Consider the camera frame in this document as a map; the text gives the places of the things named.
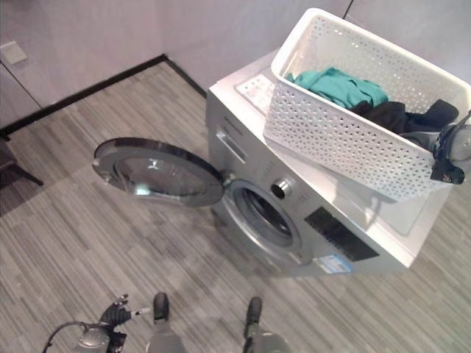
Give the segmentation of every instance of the vinyl flooring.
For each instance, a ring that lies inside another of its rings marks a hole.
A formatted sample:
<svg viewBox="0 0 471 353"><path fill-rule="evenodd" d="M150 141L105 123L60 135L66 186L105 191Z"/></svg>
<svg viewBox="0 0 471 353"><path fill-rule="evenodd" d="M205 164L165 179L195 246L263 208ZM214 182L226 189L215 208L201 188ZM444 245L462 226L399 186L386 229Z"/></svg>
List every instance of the vinyl flooring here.
<svg viewBox="0 0 471 353"><path fill-rule="evenodd" d="M104 185L91 168L104 140L164 140L207 157L205 100L163 63L25 127L9 142L38 187L0 190L0 352L40 352L64 321L95 321L122 293L158 291L188 352L241 352L247 303L293 352L471 352L471 184L455 187L417 260L394 274L260 277L208 207L158 209ZM143 352L150 316L121 327ZM49 352L67 352L64 329Z"/></svg>

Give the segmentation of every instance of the teal clothing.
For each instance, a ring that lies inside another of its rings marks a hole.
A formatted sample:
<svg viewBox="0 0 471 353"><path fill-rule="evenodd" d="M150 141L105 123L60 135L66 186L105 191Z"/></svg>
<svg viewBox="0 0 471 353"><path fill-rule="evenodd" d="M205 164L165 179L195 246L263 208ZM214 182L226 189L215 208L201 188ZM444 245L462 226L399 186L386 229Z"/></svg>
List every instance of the teal clothing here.
<svg viewBox="0 0 471 353"><path fill-rule="evenodd" d="M388 96L380 86L347 75L336 68L304 71L296 79L288 74L286 79L347 109L361 101L367 101L373 107L388 101Z"/></svg>

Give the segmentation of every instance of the label sticker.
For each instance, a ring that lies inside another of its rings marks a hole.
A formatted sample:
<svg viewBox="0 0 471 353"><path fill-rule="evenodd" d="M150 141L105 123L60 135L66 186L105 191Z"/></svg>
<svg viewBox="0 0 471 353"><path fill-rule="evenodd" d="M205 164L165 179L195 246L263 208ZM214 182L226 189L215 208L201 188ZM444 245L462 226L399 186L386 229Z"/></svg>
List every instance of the label sticker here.
<svg viewBox="0 0 471 353"><path fill-rule="evenodd" d="M313 261L326 274L347 274L352 272L352 266L338 254L316 257Z"/></svg>
<svg viewBox="0 0 471 353"><path fill-rule="evenodd" d="M270 107L274 88L275 84L263 74L248 79L235 87L247 101L265 115Z"/></svg>

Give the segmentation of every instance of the chair leg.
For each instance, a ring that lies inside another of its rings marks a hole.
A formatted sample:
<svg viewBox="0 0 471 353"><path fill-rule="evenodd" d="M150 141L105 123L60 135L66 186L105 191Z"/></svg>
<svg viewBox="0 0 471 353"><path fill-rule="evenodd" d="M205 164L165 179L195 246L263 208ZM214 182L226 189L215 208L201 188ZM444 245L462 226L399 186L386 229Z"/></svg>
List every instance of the chair leg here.
<svg viewBox="0 0 471 353"><path fill-rule="evenodd" d="M35 178L33 175L25 171L22 167L20 167L18 164L13 164L10 167L8 167L13 173L16 173L17 175L26 178L28 180L31 180L35 184L38 184L39 186L43 185L44 183L40 181L39 179Z"/></svg>

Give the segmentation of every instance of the baseboard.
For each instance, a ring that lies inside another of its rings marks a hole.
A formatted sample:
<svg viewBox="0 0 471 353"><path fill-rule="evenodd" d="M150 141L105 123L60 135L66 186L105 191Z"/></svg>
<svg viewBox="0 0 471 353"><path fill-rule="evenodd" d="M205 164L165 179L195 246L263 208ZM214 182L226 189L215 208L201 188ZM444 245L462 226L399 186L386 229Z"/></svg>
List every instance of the baseboard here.
<svg viewBox="0 0 471 353"><path fill-rule="evenodd" d="M41 110L38 110L37 112L34 112L33 114L30 114L20 120L17 120L10 125L2 127L0 129L0 137L5 138L9 134L12 134L15 131L25 126L28 126L34 123L35 121L38 121L54 112L57 112L58 110L61 110L67 107L68 105L73 104L76 101L79 101L80 99L84 99L85 97L91 94L94 94L98 92L99 90L103 90L104 88L108 86L114 85L115 83L123 79L136 75L137 73L144 71L147 68L150 68L151 66L160 64L162 62L167 62L169 66L173 68L175 72L179 74L192 88L194 88L203 97L206 97L206 92L200 86L198 86L198 84L192 78L190 78L190 76L187 75L187 73L184 72L184 70L182 70L177 64L173 63L165 54L162 54L162 55L159 55L158 57L155 57L151 60L146 61L145 63L139 64L133 68L127 69L126 71L123 71L120 74L116 74L115 76L112 76L109 79L106 79L105 81L96 83L95 85L92 85L89 88L81 90L78 93L75 93L54 104L49 105L48 107L44 107Z"/></svg>

